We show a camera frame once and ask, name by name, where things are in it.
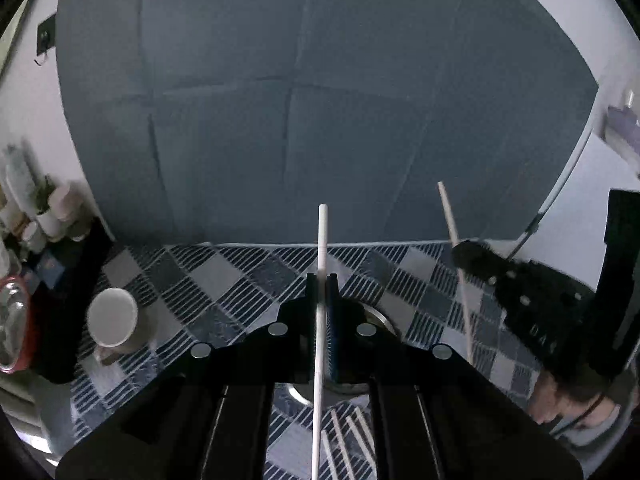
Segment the wooden chopstick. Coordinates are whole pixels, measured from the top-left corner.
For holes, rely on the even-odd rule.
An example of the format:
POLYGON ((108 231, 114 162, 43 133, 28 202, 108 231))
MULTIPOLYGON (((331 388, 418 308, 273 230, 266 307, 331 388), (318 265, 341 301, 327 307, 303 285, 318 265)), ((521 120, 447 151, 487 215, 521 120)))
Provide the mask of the wooden chopstick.
POLYGON ((372 434, 371 429, 369 428, 369 425, 367 423, 367 419, 364 417, 363 411, 359 406, 357 406, 355 408, 355 412, 356 412, 356 416, 358 418, 358 422, 360 423, 360 426, 362 428, 363 434, 366 437, 366 440, 368 442, 370 451, 372 452, 372 454, 375 454, 375 446, 374 446, 373 434, 372 434))
POLYGON ((340 422, 338 421, 337 414, 336 414, 336 411, 334 410, 334 408, 331 408, 330 414, 331 414, 331 419, 332 419, 332 424, 333 424, 333 427, 334 427, 335 435, 336 435, 336 438, 337 438, 338 447, 340 448, 340 451, 341 451, 341 456, 342 456, 342 459, 343 459, 343 463, 345 465, 345 469, 346 469, 348 478, 349 478, 349 480, 356 480, 356 476, 355 476, 354 470, 352 469, 352 463, 350 462, 349 455, 348 455, 348 452, 347 452, 345 439, 343 437, 343 433, 342 433, 342 430, 341 430, 340 422))
POLYGON ((323 379, 326 366, 326 269, 328 268, 329 207, 318 207, 316 339, 314 340, 314 419, 312 420, 311 479, 321 464, 323 379))
MULTIPOLYGON (((458 230, 457 230, 456 222, 454 221, 454 214, 452 213, 452 208, 451 208, 445 183, 442 181, 438 181, 437 189, 439 192, 440 201, 442 202, 442 212, 444 213, 446 226, 449 233, 451 248, 456 248, 459 245, 460 240, 459 240, 458 230)), ((463 328, 464 328, 465 341, 466 341, 466 360, 471 365, 474 365, 472 318, 471 318, 471 312, 469 308, 468 295, 466 294, 466 279, 465 279, 464 271, 460 268, 457 268, 457 277, 458 277, 458 283, 459 283, 460 304, 462 307, 462 315, 463 315, 463 328)))
POLYGON ((363 436, 359 431, 358 426, 356 425, 356 422, 352 419, 352 416, 347 416, 347 423, 350 431, 352 432, 356 441, 358 442, 358 445, 360 446, 360 450, 363 452, 363 456, 366 458, 372 471, 375 472, 376 471, 375 460, 369 448, 367 447, 366 442, 364 442, 363 436))
POLYGON ((338 479, 338 474, 337 474, 337 470, 336 470, 336 467, 335 467, 334 458, 333 458, 333 454, 332 454, 332 448, 331 448, 329 437, 328 437, 328 434, 326 433, 326 430, 322 430, 321 431, 321 442, 322 442, 322 446, 323 446, 324 452, 326 453, 326 463, 329 466, 331 479, 332 480, 337 480, 338 479))

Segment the dark metal utensil cup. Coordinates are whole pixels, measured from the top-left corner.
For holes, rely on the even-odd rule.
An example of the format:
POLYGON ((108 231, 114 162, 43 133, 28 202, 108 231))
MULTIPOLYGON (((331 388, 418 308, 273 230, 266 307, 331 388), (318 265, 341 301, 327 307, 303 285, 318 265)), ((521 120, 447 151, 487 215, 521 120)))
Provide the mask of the dark metal utensil cup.
POLYGON ((352 299, 343 298, 329 308, 326 328, 326 370, 323 382, 323 406, 355 401, 369 393, 369 384, 362 382, 364 372, 378 365, 378 358, 369 351, 374 338, 389 333, 398 339, 399 332, 380 309, 352 299))

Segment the blue white patterned tablecloth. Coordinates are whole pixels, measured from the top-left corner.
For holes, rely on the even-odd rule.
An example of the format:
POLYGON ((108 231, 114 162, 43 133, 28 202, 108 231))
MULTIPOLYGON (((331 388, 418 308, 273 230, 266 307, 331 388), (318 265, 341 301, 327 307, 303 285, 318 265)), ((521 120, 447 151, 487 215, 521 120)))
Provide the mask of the blue white patterned tablecloth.
MULTIPOLYGON (((73 447, 194 344, 228 347, 273 322, 281 304, 304 292, 316 261, 309 246, 127 247, 114 255, 101 272, 100 289, 130 292, 152 316, 154 333, 109 366, 81 352, 72 385, 73 447)), ((380 309, 407 344, 425 349, 442 342, 466 354, 447 243, 337 245, 329 251, 329 270, 345 296, 380 309)), ((466 294, 476 369, 524 406, 539 364, 506 329, 487 287, 470 281, 466 294)))

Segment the white ceramic mug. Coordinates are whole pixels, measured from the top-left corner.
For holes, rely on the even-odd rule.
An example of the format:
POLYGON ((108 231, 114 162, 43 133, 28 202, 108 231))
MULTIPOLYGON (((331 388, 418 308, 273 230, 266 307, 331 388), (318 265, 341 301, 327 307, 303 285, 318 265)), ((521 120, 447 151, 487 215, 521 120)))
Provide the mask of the white ceramic mug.
POLYGON ((100 365, 109 366, 147 344, 155 323, 130 292, 111 287, 99 292, 91 301, 87 327, 94 342, 94 359, 100 365))

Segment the red rimmed tray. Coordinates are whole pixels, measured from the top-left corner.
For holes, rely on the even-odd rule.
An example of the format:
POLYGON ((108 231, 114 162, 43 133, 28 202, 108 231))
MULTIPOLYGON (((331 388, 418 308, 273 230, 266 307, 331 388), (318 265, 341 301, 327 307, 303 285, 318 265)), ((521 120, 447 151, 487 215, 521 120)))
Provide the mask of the red rimmed tray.
POLYGON ((1 371, 27 370, 35 352, 36 334, 30 295, 19 276, 1 281, 1 371))

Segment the bottles and jars cluster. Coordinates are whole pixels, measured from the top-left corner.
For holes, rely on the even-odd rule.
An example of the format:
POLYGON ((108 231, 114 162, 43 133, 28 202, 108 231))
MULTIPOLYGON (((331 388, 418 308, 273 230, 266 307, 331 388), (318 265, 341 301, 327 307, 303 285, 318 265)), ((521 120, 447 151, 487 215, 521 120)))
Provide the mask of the bottles and jars cluster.
POLYGON ((1 229, 10 249, 29 269, 91 233, 93 214, 71 183, 47 174, 38 179, 25 152, 15 144, 1 149, 1 229))

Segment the grey blue sofa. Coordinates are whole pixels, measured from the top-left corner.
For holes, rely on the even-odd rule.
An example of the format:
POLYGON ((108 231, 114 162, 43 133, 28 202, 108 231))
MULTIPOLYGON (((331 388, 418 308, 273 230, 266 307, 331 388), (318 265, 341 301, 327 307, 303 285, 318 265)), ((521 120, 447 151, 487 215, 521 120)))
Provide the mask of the grey blue sofa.
POLYGON ((128 242, 513 240, 598 86, 537 0, 58 0, 64 113, 128 242))

